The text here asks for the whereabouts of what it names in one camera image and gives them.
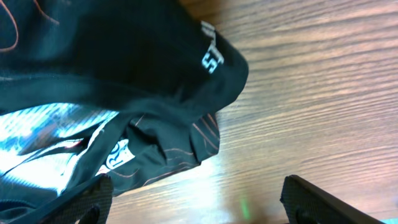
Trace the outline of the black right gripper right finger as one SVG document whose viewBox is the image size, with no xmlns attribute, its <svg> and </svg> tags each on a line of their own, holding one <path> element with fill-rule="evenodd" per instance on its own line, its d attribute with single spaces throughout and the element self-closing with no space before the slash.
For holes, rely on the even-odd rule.
<svg viewBox="0 0 398 224">
<path fill-rule="evenodd" d="M 297 175 L 285 177 L 280 202 L 293 224 L 382 224 Z"/>
</svg>

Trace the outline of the black printed cycling jersey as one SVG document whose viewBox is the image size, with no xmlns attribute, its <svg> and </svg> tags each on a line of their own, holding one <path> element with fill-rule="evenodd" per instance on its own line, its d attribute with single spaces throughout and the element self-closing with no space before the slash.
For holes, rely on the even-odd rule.
<svg viewBox="0 0 398 224">
<path fill-rule="evenodd" d="M 217 155 L 245 58 L 178 1 L 1 2 L 1 222 L 106 174 L 113 197 Z"/>
</svg>

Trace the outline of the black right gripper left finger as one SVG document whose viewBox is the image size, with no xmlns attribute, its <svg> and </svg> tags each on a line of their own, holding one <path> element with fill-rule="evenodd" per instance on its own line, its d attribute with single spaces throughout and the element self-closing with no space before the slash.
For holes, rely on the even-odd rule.
<svg viewBox="0 0 398 224">
<path fill-rule="evenodd" d="M 55 200 L 35 208 L 27 202 L 6 201 L 8 224 L 105 224 L 113 200 L 110 176 L 98 175 Z"/>
</svg>

